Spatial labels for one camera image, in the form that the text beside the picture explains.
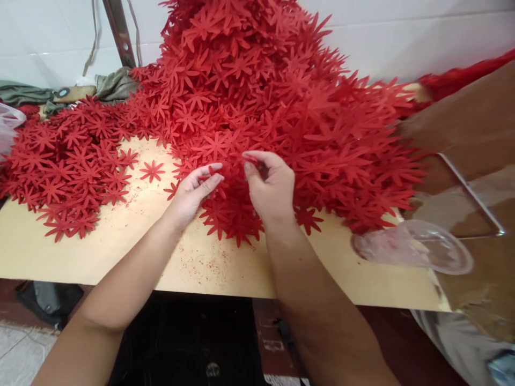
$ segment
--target green fabric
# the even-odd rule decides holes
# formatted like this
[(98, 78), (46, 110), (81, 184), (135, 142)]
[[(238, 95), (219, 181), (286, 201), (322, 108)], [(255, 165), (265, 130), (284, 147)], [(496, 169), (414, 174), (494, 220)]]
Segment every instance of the green fabric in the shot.
[(57, 114), (63, 108), (66, 108), (68, 105), (66, 103), (53, 103), (52, 101), (47, 101), (45, 106), (45, 114), (47, 117), (50, 115)]
[(39, 88), (23, 83), (0, 80), (0, 99), (4, 104), (19, 107), (21, 105), (42, 105), (54, 99), (54, 92), (49, 88)]
[(104, 102), (119, 101), (135, 93), (139, 84), (129, 76), (129, 71), (130, 68), (122, 67), (108, 76), (97, 75), (97, 99)]

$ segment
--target metal pole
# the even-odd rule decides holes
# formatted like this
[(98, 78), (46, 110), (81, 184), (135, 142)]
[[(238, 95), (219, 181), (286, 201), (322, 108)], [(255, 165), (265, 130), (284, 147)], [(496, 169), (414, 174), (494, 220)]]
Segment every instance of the metal pole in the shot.
[(104, 8), (106, 9), (107, 19), (113, 32), (114, 41), (120, 60), (123, 66), (129, 68), (136, 67), (134, 60), (133, 47), (130, 44), (129, 30), (127, 29), (127, 22), (125, 14), (123, 13), (123, 6), (121, 0), (102, 0)]

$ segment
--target floor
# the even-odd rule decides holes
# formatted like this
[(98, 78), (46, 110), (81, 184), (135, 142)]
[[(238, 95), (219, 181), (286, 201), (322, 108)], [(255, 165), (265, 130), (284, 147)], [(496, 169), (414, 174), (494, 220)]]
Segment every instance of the floor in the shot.
[[(55, 335), (48, 334), (52, 327), (16, 300), (14, 289), (20, 283), (20, 280), (0, 279), (2, 386), (29, 385), (56, 340)], [(93, 288), (81, 287), (85, 296)], [(305, 374), (282, 345), (274, 326), (274, 320), (281, 316), (278, 304), (254, 299), (253, 308), (266, 380), (274, 386), (300, 385), (299, 376)], [(359, 310), (374, 330), (385, 360), (401, 384), (430, 386), (437, 379), (441, 386), (466, 386), (408, 310), (381, 307), (359, 307)]]
[(0, 322), (0, 384), (29, 386), (57, 336)]

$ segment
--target cable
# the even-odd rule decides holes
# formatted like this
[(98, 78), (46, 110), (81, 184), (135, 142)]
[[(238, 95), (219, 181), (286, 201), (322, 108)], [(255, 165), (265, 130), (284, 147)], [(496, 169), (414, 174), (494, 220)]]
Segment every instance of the cable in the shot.
[(133, 3), (131, 0), (127, 0), (129, 4), (130, 14), (133, 17), (134, 26), (136, 27), (136, 56), (138, 57), (138, 67), (141, 67), (141, 48), (139, 47), (139, 28), (138, 22), (136, 21), (136, 14), (134, 13)]
[(82, 76), (83, 77), (86, 76), (87, 69), (91, 65), (91, 62), (93, 61), (93, 56), (95, 54), (95, 50), (97, 49), (98, 31), (97, 31), (97, 18), (96, 18), (96, 15), (95, 15), (95, 0), (91, 0), (91, 8), (93, 9), (93, 26), (95, 28), (95, 41), (93, 41), (93, 47), (91, 48), (90, 55), (87, 58), (86, 63), (84, 64), (84, 71), (82, 71)]

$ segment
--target hand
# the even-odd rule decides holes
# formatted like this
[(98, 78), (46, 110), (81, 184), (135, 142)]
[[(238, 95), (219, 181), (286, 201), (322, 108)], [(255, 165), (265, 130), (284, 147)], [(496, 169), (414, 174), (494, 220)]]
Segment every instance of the hand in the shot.
[(266, 168), (264, 177), (256, 167), (245, 163), (245, 175), (251, 193), (251, 200), (265, 227), (278, 220), (294, 220), (293, 187), (295, 173), (277, 154), (263, 151), (248, 151)]
[(221, 174), (215, 173), (205, 181), (200, 181), (201, 176), (209, 176), (209, 166), (213, 170), (220, 170), (222, 164), (202, 166), (192, 171), (181, 181), (177, 192), (168, 206), (163, 217), (176, 224), (180, 230), (184, 230), (195, 218), (198, 207), (206, 197), (212, 193), (219, 183), (224, 180)]

